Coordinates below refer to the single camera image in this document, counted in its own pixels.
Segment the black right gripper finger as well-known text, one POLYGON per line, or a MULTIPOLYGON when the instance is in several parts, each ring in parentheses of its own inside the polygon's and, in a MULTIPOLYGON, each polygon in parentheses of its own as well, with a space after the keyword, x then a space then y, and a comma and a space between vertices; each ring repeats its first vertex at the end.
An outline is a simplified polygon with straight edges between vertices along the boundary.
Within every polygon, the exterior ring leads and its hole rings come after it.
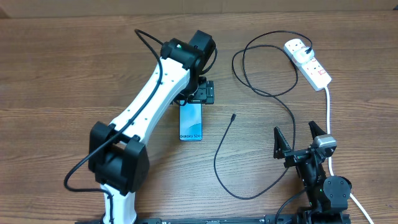
POLYGON ((284 135, 278 127, 274 128, 274 159, 285 158, 288 153, 292 152, 284 135))
POLYGON ((310 121, 308 125, 310 127, 310 132, 313 138, 311 146, 324 146, 324 137, 326 135, 326 132, 324 132, 324 130, 322 130, 322 128, 320 128, 318 124, 314 121, 310 121))

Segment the blue Samsung Galaxy smartphone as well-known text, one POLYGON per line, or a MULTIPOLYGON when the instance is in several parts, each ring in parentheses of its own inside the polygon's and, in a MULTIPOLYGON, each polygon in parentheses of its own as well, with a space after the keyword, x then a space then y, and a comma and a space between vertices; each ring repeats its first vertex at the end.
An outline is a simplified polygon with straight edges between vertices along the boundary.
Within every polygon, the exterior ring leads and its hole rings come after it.
POLYGON ((179 138, 181 141, 201 141, 202 106, 189 104, 179 107, 179 138))

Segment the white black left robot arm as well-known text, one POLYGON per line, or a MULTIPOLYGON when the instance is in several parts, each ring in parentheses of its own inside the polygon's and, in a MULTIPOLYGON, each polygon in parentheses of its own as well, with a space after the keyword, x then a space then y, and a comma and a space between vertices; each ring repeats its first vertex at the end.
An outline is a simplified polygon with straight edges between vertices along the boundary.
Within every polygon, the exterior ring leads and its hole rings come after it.
POLYGON ((100 223, 135 223, 135 193, 149 171, 146 145, 169 104, 214 103, 214 84, 204 74, 216 55, 212 36, 196 31, 189 42, 162 43, 156 68, 133 102, 109 124, 90 131, 88 168, 104 194, 100 223))

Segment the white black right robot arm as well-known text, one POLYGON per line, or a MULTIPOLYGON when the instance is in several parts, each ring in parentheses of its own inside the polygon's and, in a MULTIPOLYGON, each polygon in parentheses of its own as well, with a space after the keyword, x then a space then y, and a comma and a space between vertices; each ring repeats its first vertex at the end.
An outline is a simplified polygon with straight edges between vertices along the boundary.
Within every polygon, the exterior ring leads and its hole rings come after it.
POLYGON ((314 121, 308 123, 313 142, 306 149, 295 151, 278 127, 274 128, 274 158, 284 159, 284 167, 295 167, 303 183, 303 190, 292 196, 278 209, 276 223, 350 223, 348 199, 351 182, 342 176, 326 176, 322 164, 336 149, 336 140, 314 121), (300 207, 295 214, 281 215, 291 201, 306 194, 309 206, 300 207))

